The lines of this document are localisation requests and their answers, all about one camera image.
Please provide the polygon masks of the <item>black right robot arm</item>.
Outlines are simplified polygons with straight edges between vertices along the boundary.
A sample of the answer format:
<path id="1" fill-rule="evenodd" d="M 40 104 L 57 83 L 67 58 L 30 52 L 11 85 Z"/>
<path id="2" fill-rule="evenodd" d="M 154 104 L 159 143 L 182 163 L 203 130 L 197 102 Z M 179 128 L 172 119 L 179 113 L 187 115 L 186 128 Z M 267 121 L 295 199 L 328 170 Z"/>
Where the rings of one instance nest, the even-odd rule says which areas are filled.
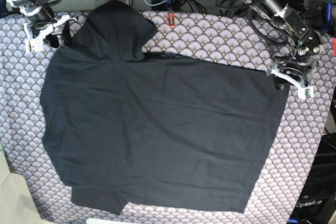
<path id="1" fill-rule="evenodd" d="M 14 10 L 27 18 L 23 24 L 27 36 L 26 52 L 41 52 L 44 45 L 53 48 L 71 45 L 70 22 L 75 20 L 69 14 L 56 15 L 53 6 L 62 0 L 6 0 Z"/>

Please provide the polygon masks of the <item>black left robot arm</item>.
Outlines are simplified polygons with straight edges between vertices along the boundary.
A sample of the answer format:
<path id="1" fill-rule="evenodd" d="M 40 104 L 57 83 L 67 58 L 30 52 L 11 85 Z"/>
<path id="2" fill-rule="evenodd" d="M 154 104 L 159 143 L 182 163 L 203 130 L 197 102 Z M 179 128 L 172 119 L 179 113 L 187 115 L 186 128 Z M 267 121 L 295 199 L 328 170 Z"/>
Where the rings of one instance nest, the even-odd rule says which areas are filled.
<path id="1" fill-rule="evenodd" d="M 297 88 L 298 97 L 307 100 L 314 96 L 310 84 L 316 70 L 313 56 L 322 49 L 321 37 L 305 21 L 302 15 L 290 7 L 289 0 L 240 0 L 239 9 L 248 9 L 250 26 L 259 37 L 276 46 L 288 46 L 290 52 L 284 56 L 273 56 L 268 75 L 275 77 L 276 87 L 283 89 L 285 83 Z M 264 35 L 254 24 L 253 14 L 258 14 L 273 23 L 287 35 L 285 41 L 275 41 Z"/>

